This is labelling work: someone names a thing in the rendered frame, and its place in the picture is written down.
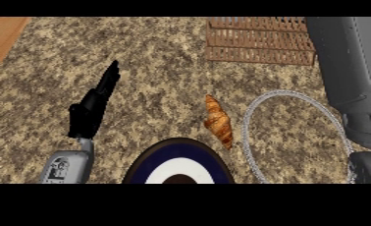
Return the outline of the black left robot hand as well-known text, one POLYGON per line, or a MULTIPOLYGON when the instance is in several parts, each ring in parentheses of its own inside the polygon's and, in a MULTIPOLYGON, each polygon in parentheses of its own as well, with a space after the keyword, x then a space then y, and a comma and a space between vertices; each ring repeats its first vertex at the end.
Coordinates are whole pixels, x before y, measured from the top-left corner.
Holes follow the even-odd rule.
POLYGON ((83 100, 70 106, 68 136, 71 138, 95 138, 120 78, 120 62, 114 61, 98 86, 89 90, 83 100))

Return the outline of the brown tiered shelf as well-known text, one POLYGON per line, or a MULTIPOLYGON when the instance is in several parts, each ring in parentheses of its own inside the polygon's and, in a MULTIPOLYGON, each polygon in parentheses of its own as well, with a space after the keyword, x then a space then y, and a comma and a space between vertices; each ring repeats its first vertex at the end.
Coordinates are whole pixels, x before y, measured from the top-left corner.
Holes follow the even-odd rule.
POLYGON ((304 17, 208 17, 207 59, 313 66, 317 51, 304 17))

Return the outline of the blue and white round plate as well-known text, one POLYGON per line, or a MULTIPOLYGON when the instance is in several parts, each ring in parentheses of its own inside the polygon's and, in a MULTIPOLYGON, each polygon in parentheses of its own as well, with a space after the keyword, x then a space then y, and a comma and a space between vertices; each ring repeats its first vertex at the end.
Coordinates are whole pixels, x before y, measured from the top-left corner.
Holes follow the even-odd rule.
POLYGON ((189 138, 152 145, 136 159, 124 184, 233 184, 233 174, 217 152, 189 138))

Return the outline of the golden brown croissant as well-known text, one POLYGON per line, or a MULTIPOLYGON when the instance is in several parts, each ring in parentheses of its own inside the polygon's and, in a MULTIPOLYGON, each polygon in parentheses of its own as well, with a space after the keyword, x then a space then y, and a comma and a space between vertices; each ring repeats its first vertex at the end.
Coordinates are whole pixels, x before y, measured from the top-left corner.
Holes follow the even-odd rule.
POLYGON ((220 101, 208 94, 207 95, 207 110, 208 119, 205 127, 217 136, 226 149, 233 148, 233 126, 232 118, 220 104, 220 101))

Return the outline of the pale wooden board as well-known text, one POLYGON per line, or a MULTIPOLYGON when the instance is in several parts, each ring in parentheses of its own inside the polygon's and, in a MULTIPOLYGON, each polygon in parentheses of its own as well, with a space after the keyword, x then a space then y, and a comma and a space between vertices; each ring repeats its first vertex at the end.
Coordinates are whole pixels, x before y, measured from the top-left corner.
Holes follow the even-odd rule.
POLYGON ((32 17, 0 17, 0 62, 5 60, 32 17))

